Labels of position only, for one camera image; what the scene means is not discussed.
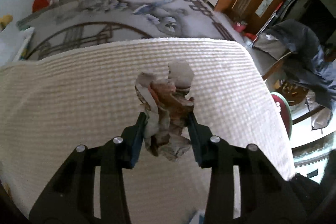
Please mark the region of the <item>red brown paper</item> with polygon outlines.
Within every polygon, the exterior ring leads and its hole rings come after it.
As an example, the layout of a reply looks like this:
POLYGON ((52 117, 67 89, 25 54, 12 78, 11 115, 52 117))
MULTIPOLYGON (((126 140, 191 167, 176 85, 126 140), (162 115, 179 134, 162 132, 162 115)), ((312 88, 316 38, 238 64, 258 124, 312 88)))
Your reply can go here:
POLYGON ((194 110, 194 98, 186 97, 193 79, 194 72, 184 60, 169 63, 165 79, 146 72, 137 76, 134 87, 146 114, 145 147, 153 156, 177 161, 191 148, 182 133, 194 110))

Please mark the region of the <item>red green trash bin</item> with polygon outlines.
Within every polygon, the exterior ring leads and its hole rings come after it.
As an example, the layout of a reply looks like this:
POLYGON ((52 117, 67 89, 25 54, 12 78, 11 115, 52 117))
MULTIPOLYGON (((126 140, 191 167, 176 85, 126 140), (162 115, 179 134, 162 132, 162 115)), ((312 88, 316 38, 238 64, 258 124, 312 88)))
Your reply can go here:
POLYGON ((271 96, 276 104, 277 110, 279 111, 281 119, 285 125, 288 139, 290 139, 293 121, 288 101, 285 99, 283 95, 281 95, 278 92, 272 92, 271 96))

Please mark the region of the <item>striped beige table cloth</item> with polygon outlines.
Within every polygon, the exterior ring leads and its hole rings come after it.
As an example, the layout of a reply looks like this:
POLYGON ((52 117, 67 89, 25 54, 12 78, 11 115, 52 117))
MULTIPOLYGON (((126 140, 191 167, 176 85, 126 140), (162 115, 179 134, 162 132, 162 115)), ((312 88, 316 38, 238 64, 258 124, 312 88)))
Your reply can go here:
POLYGON ((194 72, 197 121, 232 145, 256 144, 291 179, 285 126, 243 46, 212 39, 113 42, 1 67, 1 181, 19 210, 29 214, 77 145, 103 145, 133 125, 142 110, 137 76, 163 79, 177 60, 194 72))

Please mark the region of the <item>wooden chair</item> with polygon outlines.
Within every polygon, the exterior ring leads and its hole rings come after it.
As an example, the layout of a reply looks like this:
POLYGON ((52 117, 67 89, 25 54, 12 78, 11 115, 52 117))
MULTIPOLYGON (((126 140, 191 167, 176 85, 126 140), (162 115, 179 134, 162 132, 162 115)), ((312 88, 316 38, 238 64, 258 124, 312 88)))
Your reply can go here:
MULTIPOLYGON (((272 66, 268 68, 268 70, 262 74, 262 79, 266 81, 271 75, 276 73, 282 68, 285 59, 291 54, 291 51, 286 50, 285 53, 278 59, 272 66)), ((290 106, 297 105, 301 103, 304 99, 306 99, 306 95, 308 93, 308 89, 299 87, 295 84, 289 83, 285 80, 283 83, 280 83, 280 87, 276 88, 277 91, 280 91, 281 94, 285 97, 288 104, 290 106)), ((292 120, 292 125, 298 124, 301 121, 306 120, 307 118, 312 117, 313 115, 319 113, 320 111, 324 110, 325 107, 318 106, 314 110, 309 110, 307 113, 303 114, 302 116, 295 118, 292 120)))

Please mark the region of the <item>dark blue jacket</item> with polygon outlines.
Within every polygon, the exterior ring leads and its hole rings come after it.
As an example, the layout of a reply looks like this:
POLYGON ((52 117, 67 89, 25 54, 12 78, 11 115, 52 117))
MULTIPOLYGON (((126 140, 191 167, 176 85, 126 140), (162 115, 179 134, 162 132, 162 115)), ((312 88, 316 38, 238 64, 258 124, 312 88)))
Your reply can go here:
POLYGON ((311 118, 314 130, 326 128, 335 113, 335 66, 325 60, 318 36, 308 26, 288 19, 261 33, 255 47, 280 60, 286 53, 283 71, 290 83, 308 90, 310 110, 323 109, 311 118))

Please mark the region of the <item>patterned grey rug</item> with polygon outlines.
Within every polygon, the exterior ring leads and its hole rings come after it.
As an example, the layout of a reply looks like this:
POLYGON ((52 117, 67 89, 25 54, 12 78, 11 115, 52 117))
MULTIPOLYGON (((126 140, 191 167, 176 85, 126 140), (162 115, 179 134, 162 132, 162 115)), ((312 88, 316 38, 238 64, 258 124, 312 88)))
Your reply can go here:
POLYGON ((23 60, 105 43, 153 38, 234 38, 202 0, 62 0, 20 20, 31 31, 23 60))

